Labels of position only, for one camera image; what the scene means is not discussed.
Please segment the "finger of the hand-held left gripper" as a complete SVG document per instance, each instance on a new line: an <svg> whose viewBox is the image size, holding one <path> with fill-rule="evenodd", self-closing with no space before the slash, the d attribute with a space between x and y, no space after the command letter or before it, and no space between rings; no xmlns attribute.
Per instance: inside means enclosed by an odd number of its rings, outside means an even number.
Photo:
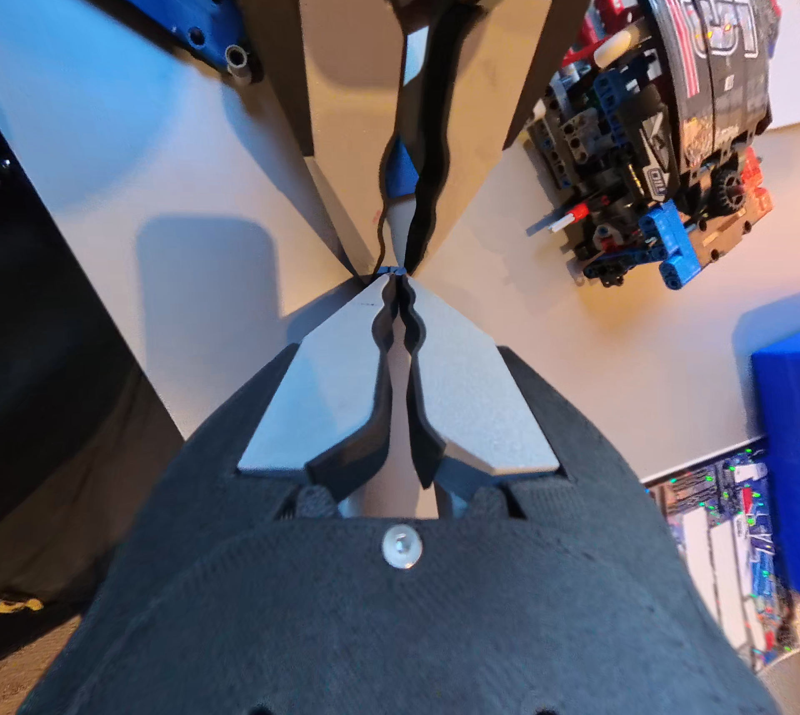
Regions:
<svg viewBox="0 0 800 715"><path fill-rule="evenodd" d="M405 37L390 0L298 0L313 150L305 158L355 275L383 264L385 163Z"/></svg>
<svg viewBox="0 0 800 715"><path fill-rule="evenodd" d="M502 158L552 0L457 0L434 30L419 111L424 157L403 264L429 263Z"/></svg>

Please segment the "blue storage bin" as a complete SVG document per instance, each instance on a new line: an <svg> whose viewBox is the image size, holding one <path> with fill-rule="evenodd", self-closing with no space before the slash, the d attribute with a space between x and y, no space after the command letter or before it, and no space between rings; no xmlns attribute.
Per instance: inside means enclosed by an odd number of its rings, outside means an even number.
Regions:
<svg viewBox="0 0 800 715"><path fill-rule="evenodd" d="M786 584L799 591L799 334L752 355L767 442L774 526Z"/></svg>

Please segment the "blue smooth tile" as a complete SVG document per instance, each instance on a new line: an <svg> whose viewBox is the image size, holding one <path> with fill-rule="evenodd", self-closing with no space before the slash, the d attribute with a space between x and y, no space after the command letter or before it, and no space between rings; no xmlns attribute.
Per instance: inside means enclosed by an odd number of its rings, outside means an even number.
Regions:
<svg viewBox="0 0 800 715"><path fill-rule="evenodd" d="M385 195L388 200L415 195L419 173L405 142L397 137L385 164Z"/></svg>

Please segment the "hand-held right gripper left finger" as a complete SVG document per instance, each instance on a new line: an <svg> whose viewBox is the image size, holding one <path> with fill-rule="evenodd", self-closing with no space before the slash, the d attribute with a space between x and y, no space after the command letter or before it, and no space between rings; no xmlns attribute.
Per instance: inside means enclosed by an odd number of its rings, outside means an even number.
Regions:
<svg viewBox="0 0 800 715"><path fill-rule="evenodd" d="M397 276L383 274L297 345L239 459L250 476L347 499L389 452Z"/></svg>

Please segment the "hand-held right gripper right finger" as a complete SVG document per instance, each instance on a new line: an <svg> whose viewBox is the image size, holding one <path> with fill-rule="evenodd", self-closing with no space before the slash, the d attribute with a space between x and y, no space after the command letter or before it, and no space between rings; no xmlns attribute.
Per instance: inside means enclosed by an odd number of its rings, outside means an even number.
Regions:
<svg viewBox="0 0 800 715"><path fill-rule="evenodd" d="M559 461L495 341L410 277L398 280L410 449L423 488L478 490Z"/></svg>

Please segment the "holographic sticker sheet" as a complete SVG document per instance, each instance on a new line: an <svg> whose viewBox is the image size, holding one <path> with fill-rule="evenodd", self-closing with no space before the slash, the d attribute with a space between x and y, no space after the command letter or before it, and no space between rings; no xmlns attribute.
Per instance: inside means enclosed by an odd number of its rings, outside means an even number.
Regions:
<svg viewBox="0 0 800 715"><path fill-rule="evenodd" d="M755 673L798 649L764 438L648 480L712 618Z"/></svg>

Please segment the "black toy brick race car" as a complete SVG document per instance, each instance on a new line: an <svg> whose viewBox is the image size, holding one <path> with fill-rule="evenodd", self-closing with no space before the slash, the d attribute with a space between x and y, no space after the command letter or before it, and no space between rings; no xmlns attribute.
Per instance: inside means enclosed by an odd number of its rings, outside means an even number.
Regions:
<svg viewBox="0 0 800 715"><path fill-rule="evenodd" d="M773 208L753 148L771 124L777 0L593 0L528 122L575 272L656 266L681 290Z"/></svg>

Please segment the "grey desk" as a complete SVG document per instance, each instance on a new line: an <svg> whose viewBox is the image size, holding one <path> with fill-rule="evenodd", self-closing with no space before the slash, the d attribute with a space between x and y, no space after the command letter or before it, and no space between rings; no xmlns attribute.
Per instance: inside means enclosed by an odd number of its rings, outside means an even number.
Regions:
<svg viewBox="0 0 800 715"><path fill-rule="evenodd" d="M266 79L243 88L123 0L2 0L2 133L185 434L351 272ZM508 148L422 278L584 408L645 476L757 434L735 357L798 329L798 126L762 139L782 207L695 292L572 289L524 239L545 182Z"/></svg>

